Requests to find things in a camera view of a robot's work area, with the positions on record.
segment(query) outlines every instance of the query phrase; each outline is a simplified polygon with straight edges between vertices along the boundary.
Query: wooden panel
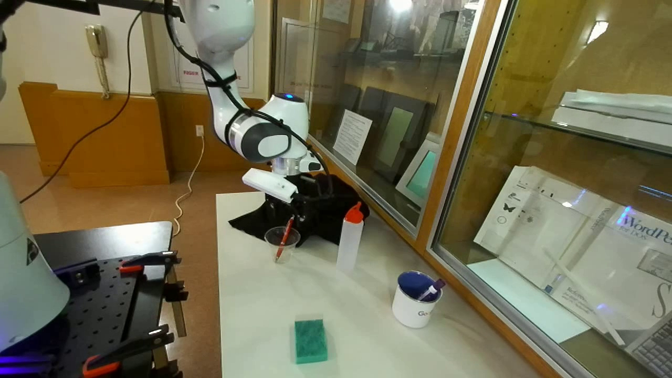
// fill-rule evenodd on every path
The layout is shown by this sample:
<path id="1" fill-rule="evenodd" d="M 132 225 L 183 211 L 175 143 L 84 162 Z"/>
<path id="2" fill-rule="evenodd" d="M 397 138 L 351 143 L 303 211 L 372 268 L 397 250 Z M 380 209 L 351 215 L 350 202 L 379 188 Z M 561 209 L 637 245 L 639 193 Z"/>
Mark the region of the wooden panel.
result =
<path id="1" fill-rule="evenodd" d="M 41 167 L 53 174 L 70 146 L 84 135 L 62 174 L 71 184 L 155 184 L 169 182 L 159 106 L 153 96 L 115 95 L 103 100 L 95 93 L 67 93 L 56 84 L 24 82 L 22 100 L 41 152 Z"/>
<path id="2" fill-rule="evenodd" d="M 195 124 L 206 125 L 206 155 L 200 170 L 246 172 L 250 162 L 231 152 L 213 130 L 213 110 L 206 95 L 159 93 L 162 120 L 166 130 L 166 149 L 173 172 L 193 167 L 200 154 Z M 250 106 L 260 106 L 262 100 L 246 98 Z"/>

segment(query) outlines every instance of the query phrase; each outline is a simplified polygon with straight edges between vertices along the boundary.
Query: cabinet door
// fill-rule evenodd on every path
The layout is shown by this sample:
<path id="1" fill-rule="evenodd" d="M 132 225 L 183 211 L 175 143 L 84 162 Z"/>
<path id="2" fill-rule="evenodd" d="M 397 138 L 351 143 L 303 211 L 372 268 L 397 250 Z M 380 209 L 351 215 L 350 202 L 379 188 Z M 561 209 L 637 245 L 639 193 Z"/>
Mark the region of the cabinet door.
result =
<path id="1" fill-rule="evenodd" d="M 428 203 L 483 4 L 325 0 L 311 25 L 311 138 L 407 235 Z"/>
<path id="2" fill-rule="evenodd" d="M 519 0 L 457 154 L 435 256 L 572 376 L 672 373 L 670 40 L 665 0 Z"/>

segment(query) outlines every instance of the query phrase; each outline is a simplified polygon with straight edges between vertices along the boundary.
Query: green sponge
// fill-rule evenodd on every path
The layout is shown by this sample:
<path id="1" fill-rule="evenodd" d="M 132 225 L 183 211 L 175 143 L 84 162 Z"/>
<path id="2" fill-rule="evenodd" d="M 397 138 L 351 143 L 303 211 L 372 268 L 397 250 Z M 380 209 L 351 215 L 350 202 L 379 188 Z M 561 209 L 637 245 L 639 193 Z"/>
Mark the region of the green sponge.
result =
<path id="1" fill-rule="evenodd" d="M 321 320 L 295 322 L 296 363 L 315 363 L 329 358 L 329 337 Z"/>

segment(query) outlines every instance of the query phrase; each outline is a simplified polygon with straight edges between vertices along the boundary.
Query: floor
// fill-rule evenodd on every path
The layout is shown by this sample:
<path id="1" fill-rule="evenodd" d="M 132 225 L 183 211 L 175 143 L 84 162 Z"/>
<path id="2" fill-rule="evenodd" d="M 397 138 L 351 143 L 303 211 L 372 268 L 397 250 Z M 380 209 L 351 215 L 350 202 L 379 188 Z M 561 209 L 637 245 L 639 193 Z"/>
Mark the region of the floor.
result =
<path id="1" fill-rule="evenodd" d="M 35 146 L 0 145 L 0 170 L 10 179 L 18 198 L 45 182 Z M 107 188 L 73 188 L 60 177 L 24 203 L 24 215 L 35 233 L 169 221 L 177 216 L 175 200 L 186 193 L 187 177 L 177 174 L 171 184 Z M 179 278 L 190 289 L 190 301 L 187 337 L 179 337 L 169 354 L 179 358 L 186 376 L 221 376 L 215 196 L 225 190 L 248 188 L 235 174 L 198 172 L 193 193 L 183 202 L 183 229 L 173 241 L 183 256 Z M 162 323 L 173 325 L 171 307 L 165 307 Z"/>

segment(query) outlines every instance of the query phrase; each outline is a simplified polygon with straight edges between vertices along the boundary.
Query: black cable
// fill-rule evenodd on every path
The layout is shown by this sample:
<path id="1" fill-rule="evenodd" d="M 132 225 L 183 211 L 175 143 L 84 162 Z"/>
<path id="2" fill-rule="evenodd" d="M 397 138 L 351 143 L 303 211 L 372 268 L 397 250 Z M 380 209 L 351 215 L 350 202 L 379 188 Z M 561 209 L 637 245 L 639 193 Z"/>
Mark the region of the black cable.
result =
<path id="1" fill-rule="evenodd" d="M 182 44 L 179 37 L 175 36 L 173 17 L 171 17 L 171 13 L 169 13 L 169 9 L 173 9 L 173 0 L 166 0 L 165 4 L 166 4 L 166 9 L 165 9 L 166 34 L 169 34 L 169 40 L 171 40 L 171 44 L 175 47 L 175 51 L 177 51 L 179 55 L 183 55 L 190 63 L 193 63 L 193 65 L 198 65 L 201 71 L 206 71 L 206 73 L 215 79 L 213 84 L 221 86 L 221 91 L 227 95 L 227 98 L 238 106 L 238 115 L 245 114 L 245 115 L 248 115 L 248 117 L 260 117 L 260 120 L 268 120 L 270 124 L 281 127 L 283 133 L 289 133 L 290 137 L 295 137 L 296 140 L 300 140 L 300 143 L 306 146 L 306 152 L 317 157 L 317 162 L 321 164 L 323 172 L 330 177 L 330 167 L 325 165 L 325 162 L 321 160 L 321 155 L 315 154 L 313 146 L 311 146 L 303 137 L 298 137 L 290 125 L 287 125 L 281 120 L 276 120 L 273 115 L 270 115 L 270 114 L 266 114 L 266 111 L 257 111 L 257 110 L 250 110 L 250 106 L 242 104 L 242 102 L 234 96 L 234 93 L 230 91 L 230 84 L 235 79 L 235 73 L 234 73 L 231 77 L 225 77 L 225 79 L 222 79 L 213 65 L 208 65 L 206 60 L 190 55 L 190 52 L 183 49 L 183 44 Z"/>
<path id="2" fill-rule="evenodd" d="M 123 106 L 121 106 L 107 122 L 103 122 L 103 124 L 90 127 L 89 133 L 84 133 L 84 135 L 67 149 L 67 154 L 66 154 L 66 157 L 62 160 L 62 164 L 57 165 L 57 170 L 56 170 L 38 188 L 35 188 L 29 196 L 22 198 L 19 203 L 25 203 L 25 202 L 32 200 L 35 196 L 38 196 L 47 184 L 50 184 L 50 182 L 60 177 L 60 172 L 64 170 L 66 162 L 67 162 L 70 155 L 77 152 L 77 146 L 78 146 L 82 140 L 86 140 L 89 137 L 93 137 L 95 133 L 99 133 L 99 130 L 107 127 L 111 122 L 115 122 L 115 120 L 124 114 L 124 110 L 129 106 L 129 102 L 131 102 L 131 84 L 132 84 L 131 36 L 132 36 L 135 22 L 141 18 L 143 13 L 146 13 L 146 9 L 141 9 L 138 15 L 135 15 L 135 18 L 131 20 L 129 31 L 127 31 L 127 71 L 129 71 L 129 75 L 127 75 L 127 96 L 124 96 Z"/>

